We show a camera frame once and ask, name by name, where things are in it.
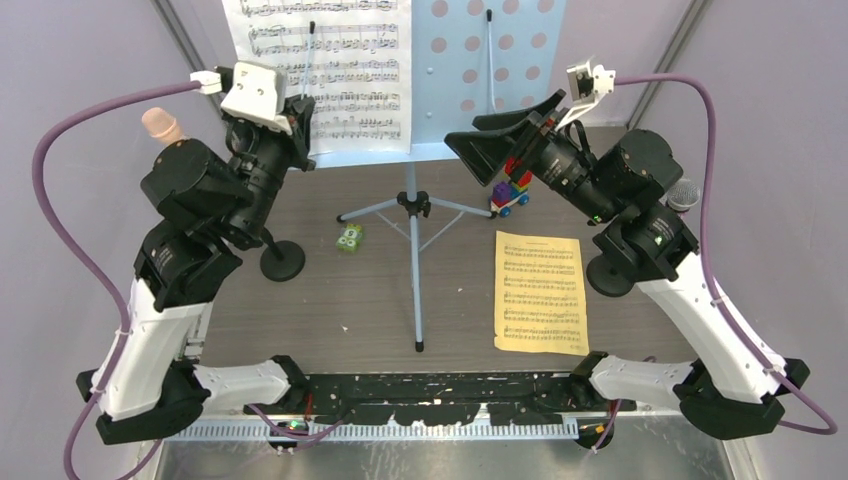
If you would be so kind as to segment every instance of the dark wooden surface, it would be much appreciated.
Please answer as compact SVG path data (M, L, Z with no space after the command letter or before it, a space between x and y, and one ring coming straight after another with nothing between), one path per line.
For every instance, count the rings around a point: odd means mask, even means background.
M622 129L590 130L593 151L608 149ZM481 187L459 160L417 165L418 189L487 209ZM580 357L497 350L494 340L494 242L509 233L578 238L584 266L597 253L598 232L568 202L534 179L530 203L508 218L465 214L421 254L425 351L413 349L409 242L374 214L354 223L365 240L355 254L336 250L336 215L397 196L404 166L380 165L293 172L267 226L277 239L306 251L303 272L276 284L259 271L261 250L240 252L244 265L218 295L204 364L235 366L291 355L308 373L567 370ZM408 231L406 212L383 212ZM456 212L434 206L420 223L421 243ZM620 357L655 355L660 362L691 360L694 352L671 321L634 289L623 298L597 294L586 283L589 346Z

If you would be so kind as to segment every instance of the purple toy block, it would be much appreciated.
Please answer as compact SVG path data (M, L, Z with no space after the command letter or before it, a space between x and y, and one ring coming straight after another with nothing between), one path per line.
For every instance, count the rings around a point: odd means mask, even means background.
M495 185L492 190L492 202L497 206L503 206L512 198L512 187L506 182L501 182Z

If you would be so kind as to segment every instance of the microphone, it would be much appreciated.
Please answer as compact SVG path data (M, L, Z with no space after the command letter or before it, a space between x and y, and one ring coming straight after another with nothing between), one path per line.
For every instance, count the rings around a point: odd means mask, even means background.
M701 187L684 177L668 189L665 205L677 213L686 213L700 201Z
M173 115L159 107L153 107L141 116L141 123L151 137L168 146L178 140L188 137L183 134L183 129L177 123Z

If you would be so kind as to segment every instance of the yellow sheet music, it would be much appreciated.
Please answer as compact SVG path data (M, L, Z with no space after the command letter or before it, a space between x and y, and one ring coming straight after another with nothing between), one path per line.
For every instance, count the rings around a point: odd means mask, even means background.
M589 353L579 240L497 232L495 347Z

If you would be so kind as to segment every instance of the white cable clip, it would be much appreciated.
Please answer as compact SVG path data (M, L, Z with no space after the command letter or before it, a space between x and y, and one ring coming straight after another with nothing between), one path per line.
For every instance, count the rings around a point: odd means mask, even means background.
M712 305L714 307L718 306L719 303L724 303L726 298L727 298L727 295L722 295L718 298L714 298L714 299L710 300L710 305Z
M763 374L768 375L770 373L779 373L786 376L786 370L782 366L775 364L772 364L771 368L763 368Z
M199 72L192 72L189 75L189 78L192 82L200 82L200 88L196 89L195 92L200 92L204 95L212 95L213 93L218 93L223 88L221 86L221 74L216 72L210 72L208 70L201 70Z

